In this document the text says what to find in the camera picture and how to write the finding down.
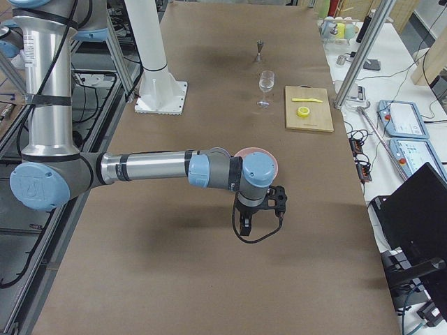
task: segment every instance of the metal base plate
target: metal base plate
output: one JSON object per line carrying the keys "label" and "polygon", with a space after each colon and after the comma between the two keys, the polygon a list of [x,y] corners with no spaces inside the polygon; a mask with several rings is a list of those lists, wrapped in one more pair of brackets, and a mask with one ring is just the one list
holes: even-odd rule
{"label": "metal base plate", "polygon": [[177,84],[182,88],[182,93],[178,96],[174,96],[172,101],[165,104],[160,109],[154,109],[148,106],[149,104],[145,101],[149,96],[141,96],[138,98],[135,104],[135,111],[137,113],[152,113],[152,114],[169,114],[169,115],[181,115],[183,112],[184,101],[186,97],[186,91],[188,90],[187,82],[177,82]]}

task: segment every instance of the white desk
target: white desk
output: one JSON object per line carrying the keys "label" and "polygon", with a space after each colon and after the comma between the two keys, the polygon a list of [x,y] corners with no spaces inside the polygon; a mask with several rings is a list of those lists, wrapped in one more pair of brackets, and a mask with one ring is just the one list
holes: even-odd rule
{"label": "white desk", "polygon": [[[351,41],[350,46],[341,46],[334,44],[327,44],[325,47],[326,58],[330,66],[330,73],[333,80],[343,80],[349,69],[349,62],[343,66],[336,64],[337,57],[345,52],[356,51],[359,44]],[[404,44],[400,40],[396,30],[392,24],[385,24],[382,28],[379,37],[377,38],[372,51],[368,58],[378,59],[381,62],[380,71],[361,70],[358,79],[363,77],[372,77],[378,75],[392,75],[397,71],[404,70],[413,63],[413,59],[406,50]],[[430,116],[429,105],[435,99],[432,91],[428,86],[416,86],[411,81],[411,74],[416,69],[413,65],[407,72],[399,73],[391,78],[374,78],[357,81],[357,83],[366,88],[366,96],[371,102],[371,107],[367,110],[369,117],[374,121],[377,120],[377,104],[380,100],[398,100],[398,101],[413,101],[418,106],[420,112],[424,115]],[[397,90],[404,81],[399,94],[396,97]],[[367,129],[372,132],[372,129],[367,124],[366,120],[361,117],[353,106],[356,104],[348,101],[342,109],[344,120],[349,122],[354,130]],[[435,102],[432,104],[432,110],[437,119],[447,119],[446,113],[442,106]],[[436,149],[438,156],[442,161],[447,161],[447,146],[445,145],[447,139],[447,124],[427,124],[427,129],[430,133],[430,141]],[[383,133],[383,127],[379,125],[379,130]],[[362,147],[363,151],[369,156],[370,160],[374,159],[376,146],[379,143],[377,136],[370,135]],[[369,202],[372,198],[378,195],[390,195],[401,184],[402,180],[396,173],[393,164],[385,149],[380,144],[378,146],[377,158],[371,173],[372,182],[365,184],[365,201]],[[386,245],[383,233],[381,231],[379,222],[372,209],[369,210],[369,216],[376,234],[376,241],[381,252],[385,251],[389,246]],[[416,315],[416,311],[420,308],[415,305],[405,315],[405,330],[410,332],[421,319]],[[423,327],[418,331],[419,335],[435,335],[447,334],[447,322],[442,321],[440,325],[435,328]]]}

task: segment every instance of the wooden cutting board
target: wooden cutting board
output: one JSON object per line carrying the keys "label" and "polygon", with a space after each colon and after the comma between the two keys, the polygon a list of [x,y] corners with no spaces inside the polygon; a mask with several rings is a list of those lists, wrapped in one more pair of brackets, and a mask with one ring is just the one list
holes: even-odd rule
{"label": "wooden cutting board", "polygon": [[[292,98],[315,98],[322,103],[294,103]],[[306,131],[333,132],[332,116],[330,114],[328,92],[326,89],[286,86],[286,128]],[[310,109],[306,118],[299,117],[297,110],[305,106]]]}

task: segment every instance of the wine glass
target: wine glass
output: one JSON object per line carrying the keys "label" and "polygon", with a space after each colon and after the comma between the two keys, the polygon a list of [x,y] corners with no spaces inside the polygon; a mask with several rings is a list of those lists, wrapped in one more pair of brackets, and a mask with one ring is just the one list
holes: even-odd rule
{"label": "wine glass", "polygon": [[272,91],[274,85],[274,72],[270,70],[265,70],[261,73],[261,77],[259,78],[259,88],[263,92],[263,98],[261,101],[258,101],[257,104],[261,108],[266,108],[270,104],[265,100],[265,94],[267,92]]}

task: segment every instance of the monitor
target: monitor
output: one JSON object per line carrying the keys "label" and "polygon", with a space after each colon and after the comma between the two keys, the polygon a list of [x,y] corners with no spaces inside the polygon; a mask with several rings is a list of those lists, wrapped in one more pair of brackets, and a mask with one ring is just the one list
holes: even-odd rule
{"label": "monitor", "polygon": [[[390,195],[381,211],[391,248],[399,246],[411,265],[432,258],[447,261],[447,183],[429,163]],[[447,320],[447,270],[420,280]]]}

